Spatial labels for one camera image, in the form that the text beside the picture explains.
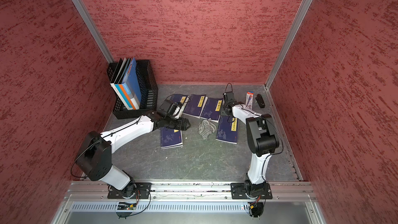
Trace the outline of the grey fluffy cleaning cloth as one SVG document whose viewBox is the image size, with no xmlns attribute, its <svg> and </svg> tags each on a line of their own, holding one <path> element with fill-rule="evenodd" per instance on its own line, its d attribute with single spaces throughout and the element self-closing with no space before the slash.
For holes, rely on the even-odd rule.
<svg viewBox="0 0 398 224">
<path fill-rule="evenodd" d="M 199 125 L 198 133 L 203 140 L 207 140 L 208 137 L 211 134 L 215 133 L 216 130 L 217 130 L 216 125 L 211 121 L 211 118 L 209 118 L 203 120 L 202 123 Z"/>
</svg>

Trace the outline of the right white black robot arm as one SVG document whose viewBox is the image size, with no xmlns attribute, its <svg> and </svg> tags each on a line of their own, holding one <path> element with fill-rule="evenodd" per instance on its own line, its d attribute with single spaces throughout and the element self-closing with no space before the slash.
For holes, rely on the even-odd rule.
<svg viewBox="0 0 398 224">
<path fill-rule="evenodd" d="M 250 199 L 256 199 L 268 192 L 266 170 L 276 153 L 280 142 L 276 130 L 271 130 L 272 117 L 259 114 L 228 94 L 224 95 L 221 114 L 240 120 L 246 125 L 247 143 L 252 153 L 249 170 L 243 183 L 243 192 Z"/>
</svg>

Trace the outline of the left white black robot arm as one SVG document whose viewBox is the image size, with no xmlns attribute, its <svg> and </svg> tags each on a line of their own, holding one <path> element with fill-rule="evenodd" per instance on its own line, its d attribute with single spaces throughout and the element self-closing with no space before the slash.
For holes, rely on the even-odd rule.
<svg viewBox="0 0 398 224">
<path fill-rule="evenodd" d="M 110 131 L 98 133 L 92 131 L 85 137 L 75 164 L 91 181 L 107 183 L 119 196 L 130 199 L 138 194 L 132 176 L 118 169 L 112 163 L 112 155 L 119 148 L 134 139 L 160 128 L 186 131 L 191 127 L 187 118 L 175 118 L 161 115 L 157 111 L 148 111 L 125 125 Z"/>
</svg>

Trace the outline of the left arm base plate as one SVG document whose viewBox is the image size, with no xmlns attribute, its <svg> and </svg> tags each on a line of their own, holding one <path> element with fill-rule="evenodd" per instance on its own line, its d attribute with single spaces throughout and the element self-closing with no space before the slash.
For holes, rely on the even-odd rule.
<svg viewBox="0 0 398 224">
<path fill-rule="evenodd" d="M 125 190 L 118 190 L 115 187 L 108 186 L 108 199 L 149 199 L 152 183 L 135 183 L 128 185 Z"/>
</svg>

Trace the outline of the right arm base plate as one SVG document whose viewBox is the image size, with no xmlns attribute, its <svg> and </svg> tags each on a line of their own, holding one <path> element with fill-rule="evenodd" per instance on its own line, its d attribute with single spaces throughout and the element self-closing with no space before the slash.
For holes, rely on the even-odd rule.
<svg viewBox="0 0 398 224">
<path fill-rule="evenodd" d="M 250 181 L 244 183 L 232 183 L 231 185 L 232 199 L 257 199 L 271 200 L 273 198 L 271 187 L 268 182 L 261 184 L 252 184 Z"/>
</svg>

